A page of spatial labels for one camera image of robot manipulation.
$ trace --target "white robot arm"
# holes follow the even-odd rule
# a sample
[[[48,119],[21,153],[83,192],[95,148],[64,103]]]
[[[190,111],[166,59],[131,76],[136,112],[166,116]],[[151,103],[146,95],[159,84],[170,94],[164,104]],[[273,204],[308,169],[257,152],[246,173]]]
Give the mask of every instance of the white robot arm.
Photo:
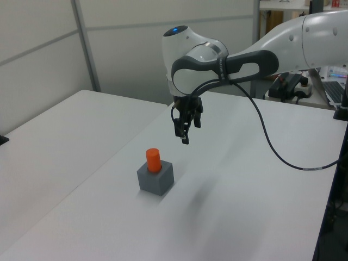
[[[187,26],[162,38],[167,82],[179,119],[176,135],[188,144],[190,122],[200,127],[199,95],[208,89],[348,61],[348,11],[307,15],[282,23],[246,50],[228,55],[223,43]]]

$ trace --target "white wall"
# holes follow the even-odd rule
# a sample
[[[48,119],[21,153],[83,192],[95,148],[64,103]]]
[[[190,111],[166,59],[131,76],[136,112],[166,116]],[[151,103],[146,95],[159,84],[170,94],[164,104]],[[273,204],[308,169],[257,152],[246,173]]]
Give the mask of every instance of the white wall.
[[[91,90],[70,0],[0,1],[0,134]]]
[[[79,0],[102,92],[170,104],[161,37],[177,25],[222,41],[230,53],[252,45],[255,0]],[[249,91],[250,84],[244,84]],[[236,88],[219,91],[240,94]]]

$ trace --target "white table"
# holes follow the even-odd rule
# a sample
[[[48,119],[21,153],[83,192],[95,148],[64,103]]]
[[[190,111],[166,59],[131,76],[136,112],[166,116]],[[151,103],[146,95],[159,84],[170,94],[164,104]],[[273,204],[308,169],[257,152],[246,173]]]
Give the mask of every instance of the white table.
[[[42,219],[166,105],[80,91],[0,146],[0,253]]]
[[[170,108],[0,256],[7,260],[312,260],[335,167],[303,172],[270,150],[247,98],[202,95],[202,128],[175,137]],[[256,100],[275,149],[315,167],[337,159],[333,112]],[[157,147],[175,184],[139,190]]]

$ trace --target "black cable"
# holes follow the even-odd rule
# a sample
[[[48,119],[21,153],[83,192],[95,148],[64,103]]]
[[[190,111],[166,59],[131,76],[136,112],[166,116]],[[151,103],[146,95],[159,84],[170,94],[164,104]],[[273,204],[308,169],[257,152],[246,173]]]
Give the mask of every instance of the black cable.
[[[170,116],[172,116],[172,121],[174,122],[173,111],[175,109],[175,104],[172,106],[172,110],[170,111]]]
[[[335,205],[334,205],[334,206],[335,206],[335,209],[336,209],[336,210],[340,209],[340,208],[343,206],[343,203],[344,203],[344,199],[343,199],[343,197],[342,197],[342,195],[341,195],[341,204],[340,204],[338,207],[336,207],[336,204],[335,204]]]
[[[214,80],[210,80],[210,81],[207,81],[203,84],[201,84],[200,86],[198,86],[188,97],[189,97],[189,100],[193,97],[193,95],[199,91],[200,88],[202,88],[203,86],[207,85],[208,83],[215,83],[215,82],[218,82],[219,80],[218,79],[214,79]],[[345,155],[343,155],[341,158],[339,158],[338,160],[335,160],[334,162],[328,164],[328,165],[325,165],[325,166],[322,166],[322,167],[298,167],[298,166],[295,166],[293,164],[290,164],[288,163],[286,160],[284,160],[278,153],[277,151],[274,149],[271,141],[270,141],[270,138],[268,137],[268,133],[267,133],[267,130],[266,130],[266,126],[265,126],[265,123],[263,121],[263,118],[262,118],[262,115],[261,115],[261,112],[259,110],[259,108],[257,107],[256,103],[254,102],[254,100],[252,99],[252,97],[237,83],[235,83],[234,81],[230,80],[229,81],[230,85],[235,85],[238,87],[239,90],[241,90],[246,97],[248,97],[248,99],[251,101],[251,103],[254,105],[255,109],[256,109],[256,112],[257,114],[259,115],[259,118],[261,120],[261,124],[262,124],[262,128],[263,128],[263,132],[265,133],[265,136],[266,136],[266,140],[267,140],[267,143],[268,145],[270,146],[270,148],[272,149],[273,153],[278,157],[278,159],[280,159],[284,164],[288,165],[289,167],[292,167],[293,169],[297,169],[297,170],[303,170],[303,171],[315,171],[315,170],[324,170],[324,169],[327,169],[328,167],[331,167],[337,163],[340,163],[341,161],[345,160],[345,159],[348,159],[348,153],[346,153]],[[216,86],[215,85],[212,85],[212,86],[209,86],[207,88],[205,88],[204,91],[208,91],[212,88],[215,88]],[[185,111],[184,111],[184,114],[186,116],[187,114],[187,108],[188,108],[188,104],[189,102],[186,104],[185,106]]]
[[[269,144],[269,146],[271,147],[273,153],[278,157],[278,159],[280,159],[283,163],[285,163],[286,165],[294,168],[294,169],[297,169],[297,170],[305,170],[305,171],[314,171],[314,170],[323,170],[323,169],[327,169],[328,167],[331,167],[339,162],[341,162],[342,160],[346,159],[348,157],[348,153],[345,154],[344,156],[342,156],[341,158],[339,158],[338,160],[335,160],[334,162],[326,165],[326,166],[322,166],[322,167],[297,167],[293,164],[290,164],[288,163],[287,161],[285,161],[277,152],[276,150],[273,148],[273,145],[270,141],[270,138],[268,137],[268,134],[267,134],[267,130],[266,130],[266,127],[265,127],[265,123],[263,121],[263,118],[262,118],[262,115],[261,115],[261,112],[259,110],[259,108],[257,107],[256,103],[254,102],[254,100],[252,99],[252,97],[240,86],[238,85],[237,83],[233,82],[232,80],[229,81],[229,83],[231,85],[235,85],[237,86],[245,95],[246,97],[248,97],[248,99],[251,101],[251,103],[254,105],[256,111],[257,111],[257,114],[259,115],[260,117],[260,120],[261,120],[261,124],[262,124],[262,128],[263,128],[263,131],[265,133],[265,136],[266,136],[266,140]]]
[[[297,91],[297,92],[294,93],[294,95],[297,96],[295,104],[298,104],[300,99],[306,97],[306,94],[303,91]]]

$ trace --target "gray block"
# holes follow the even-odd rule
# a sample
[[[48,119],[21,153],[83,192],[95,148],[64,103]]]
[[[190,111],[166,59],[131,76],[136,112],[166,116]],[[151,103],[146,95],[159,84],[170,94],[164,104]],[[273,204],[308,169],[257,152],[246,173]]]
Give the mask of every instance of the gray block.
[[[173,164],[161,160],[162,168],[158,173],[150,172],[147,163],[136,172],[138,174],[139,187],[156,195],[162,196],[174,183]]]

